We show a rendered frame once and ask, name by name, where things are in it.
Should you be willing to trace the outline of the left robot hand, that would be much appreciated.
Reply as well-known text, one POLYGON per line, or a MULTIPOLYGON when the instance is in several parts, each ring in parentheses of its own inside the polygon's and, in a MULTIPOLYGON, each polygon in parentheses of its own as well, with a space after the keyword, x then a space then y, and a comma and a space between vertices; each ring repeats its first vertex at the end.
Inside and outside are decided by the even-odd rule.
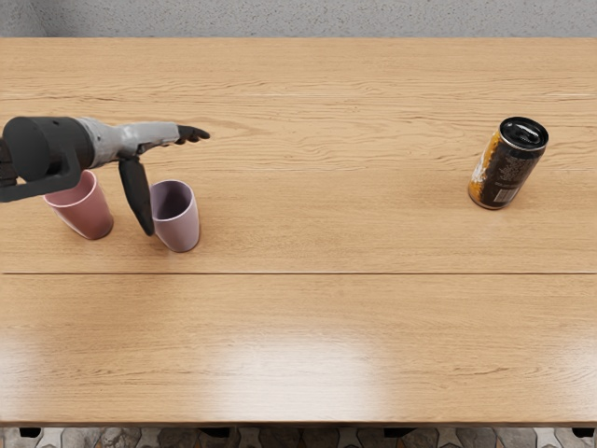
POLYGON ((142 154, 154 147, 197 143, 210 138, 205 130, 170 121, 141 121, 108 125, 98 119, 77 120, 88 132, 93 144, 90 167, 99 168, 108 163, 118 164, 118 172, 128 205, 144 233, 155 233, 150 191, 142 154))

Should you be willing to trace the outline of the pink cup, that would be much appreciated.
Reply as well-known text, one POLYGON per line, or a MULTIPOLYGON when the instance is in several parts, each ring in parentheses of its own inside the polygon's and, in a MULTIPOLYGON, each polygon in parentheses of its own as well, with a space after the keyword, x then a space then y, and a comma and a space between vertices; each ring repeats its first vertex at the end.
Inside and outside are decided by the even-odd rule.
POLYGON ((111 232, 114 219, 96 175, 85 170, 78 184, 43 196, 45 203, 73 231, 89 240, 111 232))

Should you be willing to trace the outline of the black and orange can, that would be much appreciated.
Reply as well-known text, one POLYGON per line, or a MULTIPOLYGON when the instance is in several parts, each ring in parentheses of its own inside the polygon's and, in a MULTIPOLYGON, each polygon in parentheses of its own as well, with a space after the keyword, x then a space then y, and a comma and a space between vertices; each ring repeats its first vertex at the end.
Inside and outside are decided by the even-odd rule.
POLYGON ((508 206, 518 194, 548 144, 548 131, 525 117, 504 119, 482 152, 467 191, 477 205, 491 210, 508 206))

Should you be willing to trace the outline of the lilac cup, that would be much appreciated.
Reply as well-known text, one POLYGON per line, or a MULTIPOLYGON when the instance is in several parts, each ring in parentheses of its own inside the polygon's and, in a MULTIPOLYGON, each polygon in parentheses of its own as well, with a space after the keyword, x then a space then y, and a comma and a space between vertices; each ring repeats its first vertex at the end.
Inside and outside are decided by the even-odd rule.
POLYGON ((155 233, 173 252, 193 249, 200 240, 198 206, 192 188, 176 179, 150 186, 151 213, 155 233))

